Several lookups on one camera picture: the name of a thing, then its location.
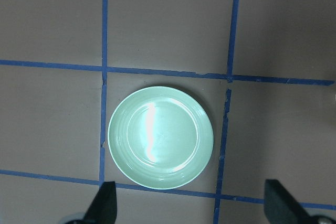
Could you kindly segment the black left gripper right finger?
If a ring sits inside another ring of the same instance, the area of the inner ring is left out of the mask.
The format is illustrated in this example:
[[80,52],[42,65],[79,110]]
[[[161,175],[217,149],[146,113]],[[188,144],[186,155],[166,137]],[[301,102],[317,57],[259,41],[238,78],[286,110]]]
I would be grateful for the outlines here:
[[309,223],[310,215],[276,179],[264,184],[264,214],[269,223]]

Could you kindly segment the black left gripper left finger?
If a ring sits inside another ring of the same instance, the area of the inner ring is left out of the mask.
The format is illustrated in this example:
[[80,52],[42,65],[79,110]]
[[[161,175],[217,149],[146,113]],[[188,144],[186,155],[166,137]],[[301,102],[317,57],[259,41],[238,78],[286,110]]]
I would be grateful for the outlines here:
[[84,223],[114,224],[117,218],[115,182],[104,182],[84,215]]

